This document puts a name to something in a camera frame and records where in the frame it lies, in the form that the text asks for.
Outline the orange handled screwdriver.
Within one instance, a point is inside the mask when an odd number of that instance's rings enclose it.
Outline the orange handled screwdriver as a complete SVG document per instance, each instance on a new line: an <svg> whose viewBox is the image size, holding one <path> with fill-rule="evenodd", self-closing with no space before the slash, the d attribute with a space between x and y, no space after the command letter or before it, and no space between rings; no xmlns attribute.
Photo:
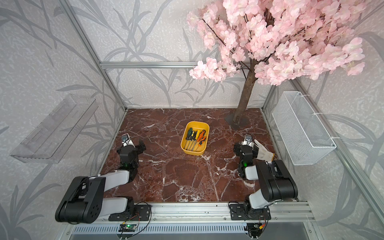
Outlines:
<svg viewBox="0 0 384 240"><path fill-rule="evenodd" d="M193 145L192 151L194 151L196 144L199 143L202 140L202 138L204 137L205 133L206 133L206 130L202 130L200 132L199 136L197 137L197 140L196 140L195 144Z"/></svg>

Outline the orange black screwdriver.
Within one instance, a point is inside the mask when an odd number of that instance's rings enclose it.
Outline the orange black screwdriver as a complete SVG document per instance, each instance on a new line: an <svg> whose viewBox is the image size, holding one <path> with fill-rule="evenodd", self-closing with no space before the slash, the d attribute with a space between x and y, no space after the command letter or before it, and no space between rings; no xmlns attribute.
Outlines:
<svg viewBox="0 0 384 240"><path fill-rule="evenodd" d="M206 136L203 136L198 139L198 146L194 149L195 152L198 151L198 149L202 146L202 144L205 142Z"/></svg>

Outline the yellow handled screwdriver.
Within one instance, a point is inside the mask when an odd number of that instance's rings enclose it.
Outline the yellow handled screwdriver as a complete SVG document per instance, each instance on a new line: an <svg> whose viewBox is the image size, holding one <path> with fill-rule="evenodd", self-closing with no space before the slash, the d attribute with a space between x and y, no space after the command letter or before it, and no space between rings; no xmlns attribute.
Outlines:
<svg viewBox="0 0 384 240"><path fill-rule="evenodd" d="M193 143L196 141L198 134L199 134L199 130L193 132L193 135L192 135L192 138L191 138L192 141L191 141L190 145L187 148L188 151L191 151L191 147L192 147Z"/></svg>

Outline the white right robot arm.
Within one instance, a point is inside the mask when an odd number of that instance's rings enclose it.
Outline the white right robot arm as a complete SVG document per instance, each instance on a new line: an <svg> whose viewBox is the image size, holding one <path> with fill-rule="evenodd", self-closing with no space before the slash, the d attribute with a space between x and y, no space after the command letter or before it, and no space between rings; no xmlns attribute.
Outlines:
<svg viewBox="0 0 384 240"><path fill-rule="evenodd" d="M260 189L246 197L246 213L267 208L275 202L295 199L298 188L282 160L267 150L251 135L245 135L241 143L234 145L240 158L239 176L249 181L259 181Z"/></svg>

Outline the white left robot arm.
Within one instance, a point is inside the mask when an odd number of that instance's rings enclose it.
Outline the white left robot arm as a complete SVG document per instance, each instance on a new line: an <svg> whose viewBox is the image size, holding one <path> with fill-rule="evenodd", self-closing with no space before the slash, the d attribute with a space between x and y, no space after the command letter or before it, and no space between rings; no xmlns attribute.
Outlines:
<svg viewBox="0 0 384 240"><path fill-rule="evenodd" d="M139 155L145 150L143 140L135 145L129 134L123 135L122 146L117 150L120 157L119 168L104 175L75 177L56 210L56 221L91 224L97 218L105 216L110 221L137 218L139 211L132 197L105 198L104 193L135 179Z"/></svg>

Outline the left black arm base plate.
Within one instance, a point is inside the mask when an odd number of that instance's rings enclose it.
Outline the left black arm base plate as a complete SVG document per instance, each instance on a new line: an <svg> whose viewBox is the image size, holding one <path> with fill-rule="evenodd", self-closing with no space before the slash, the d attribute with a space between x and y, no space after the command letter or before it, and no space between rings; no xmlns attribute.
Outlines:
<svg viewBox="0 0 384 240"><path fill-rule="evenodd" d="M124 222L124 221L148 221L151 216L151 205L135 205L129 207L122 213L112 214L108 220L110 222Z"/></svg>

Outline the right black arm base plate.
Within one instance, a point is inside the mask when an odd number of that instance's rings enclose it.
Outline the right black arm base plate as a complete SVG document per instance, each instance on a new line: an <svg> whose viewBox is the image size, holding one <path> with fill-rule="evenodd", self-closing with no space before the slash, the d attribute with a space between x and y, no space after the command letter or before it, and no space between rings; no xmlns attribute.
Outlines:
<svg viewBox="0 0 384 240"><path fill-rule="evenodd" d="M238 203L229 202L228 207L230 209L231 220L271 220L271 213L269 207L261 209L253 209L249 202Z"/></svg>

